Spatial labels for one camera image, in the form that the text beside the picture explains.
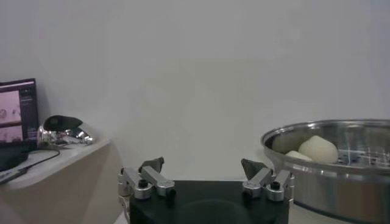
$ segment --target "computer monitor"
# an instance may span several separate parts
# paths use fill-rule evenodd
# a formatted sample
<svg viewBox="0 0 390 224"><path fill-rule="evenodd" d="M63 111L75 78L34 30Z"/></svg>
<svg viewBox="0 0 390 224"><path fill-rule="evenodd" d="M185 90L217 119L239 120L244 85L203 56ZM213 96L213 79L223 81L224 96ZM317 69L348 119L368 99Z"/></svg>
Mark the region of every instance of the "computer monitor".
<svg viewBox="0 0 390 224"><path fill-rule="evenodd" d="M0 149L18 145L36 149L38 126L35 79L0 83Z"/></svg>

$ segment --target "white shelf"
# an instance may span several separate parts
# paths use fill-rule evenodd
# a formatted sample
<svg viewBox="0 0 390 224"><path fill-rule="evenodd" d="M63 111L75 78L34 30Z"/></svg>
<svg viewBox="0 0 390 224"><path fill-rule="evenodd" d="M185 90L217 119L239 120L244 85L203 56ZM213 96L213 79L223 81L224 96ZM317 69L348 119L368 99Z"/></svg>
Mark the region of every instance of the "white shelf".
<svg viewBox="0 0 390 224"><path fill-rule="evenodd" d="M50 177L51 175L57 173L58 171L66 168L67 166L70 166L76 161L103 148L109 143L110 143L109 139L102 138L99 139L96 143L92 145L88 145L86 147L61 150L61 154L59 154L59 156L31 167L31 169L29 169L29 171L25 175L0 186L0 191L21 189L36 184L46 179L47 177ZM17 167L14 167L11 170L18 170L20 168L41 161L55 154L56 152L45 152L45 151L32 152L29 154L29 158L25 162L21 163Z"/></svg>

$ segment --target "cable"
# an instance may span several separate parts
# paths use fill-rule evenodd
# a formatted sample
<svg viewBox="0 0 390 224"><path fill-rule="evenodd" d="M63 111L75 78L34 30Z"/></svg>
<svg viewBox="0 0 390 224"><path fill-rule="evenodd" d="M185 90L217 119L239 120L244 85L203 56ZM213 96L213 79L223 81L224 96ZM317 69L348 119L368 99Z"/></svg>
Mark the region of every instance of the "cable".
<svg viewBox="0 0 390 224"><path fill-rule="evenodd" d="M30 168L33 167L33 166L36 166L36 165L38 165L38 164L41 164L41 163L43 163L43 162L45 162L45 161L47 161L47 160L49 160L49 159L53 159L53 158L55 158L55 157L57 157L57 156L59 156L59 155L61 154L61 152L60 152L59 150L57 150L57 149L45 149L44 151L54 151L54 152L57 152L57 153L56 153L55 155L53 155L53 156L50 156L50 157L46 158L46 159L43 159L43 160L41 160L41 161L38 161L38 162L36 162L36 163L33 163L33 164L28 165L28 166L26 166L26 167L23 167L22 169L30 169Z"/></svg>
<svg viewBox="0 0 390 224"><path fill-rule="evenodd" d="M5 183L8 183L9 181L12 181L12 180L14 180L15 178L18 178L18 177L20 177L20 176L26 174L27 171L28 171L31 167L36 166L36 165L38 165L38 164L40 164L40 163L43 163L43 162L45 162L45 161L47 161L47 160L49 160L49 159L53 159L54 157L57 157L57 156L59 156L59 154L61 154L61 152L60 152L59 150L57 150L57 149L45 149L45 151L55 151L55 152L57 152L57 153L56 153L55 155L53 155L53 156L50 156L50 157L48 157L48 158L46 158L46 159L43 159L43 160L41 160L41 161L38 161L38 162L36 162L36 163L34 163L34 164L31 164L31 165L28 165L28 166L26 166L26 167L20 168L20 169L18 169L18 170L9 171L9 172L6 172L6 173L4 173L4 174L1 174L1 175L0 175L0 185L5 184Z"/></svg>

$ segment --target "white wall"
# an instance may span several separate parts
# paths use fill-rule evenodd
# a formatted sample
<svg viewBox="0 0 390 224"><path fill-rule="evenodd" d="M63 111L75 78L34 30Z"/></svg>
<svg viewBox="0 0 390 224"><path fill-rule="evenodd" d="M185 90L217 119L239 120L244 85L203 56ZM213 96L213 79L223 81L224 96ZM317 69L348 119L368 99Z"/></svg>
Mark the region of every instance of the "white wall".
<svg viewBox="0 0 390 224"><path fill-rule="evenodd" d="M83 119L126 166L164 156L167 177L240 179L271 128L389 118L389 11L385 0L0 1L0 79L36 77L42 119Z"/></svg>

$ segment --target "steamed bun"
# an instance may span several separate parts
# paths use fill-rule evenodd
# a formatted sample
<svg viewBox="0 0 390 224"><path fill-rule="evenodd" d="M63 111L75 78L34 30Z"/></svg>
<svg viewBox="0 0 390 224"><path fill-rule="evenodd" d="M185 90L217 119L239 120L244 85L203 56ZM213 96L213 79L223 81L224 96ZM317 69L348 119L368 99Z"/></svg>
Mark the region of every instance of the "steamed bun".
<svg viewBox="0 0 390 224"><path fill-rule="evenodd" d="M319 136L313 136L305 141L298 152L319 163L335 163L338 160L336 146Z"/></svg>
<svg viewBox="0 0 390 224"><path fill-rule="evenodd" d="M299 146L311 137L311 134L304 131L282 133L273 140L272 149L282 154L287 154L290 151L298 151Z"/></svg>
<svg viewBox="0 0 390 224"><path fill-rule="evenodd" d="M290 157L294 157L294 158L298 158L298 159L303 159L303 160L306 160L306 161L312 161L311 158L305 156L304 154L301 154L297 151L290 151L289 153L286 154L286 156L290 156Z"/></svg>

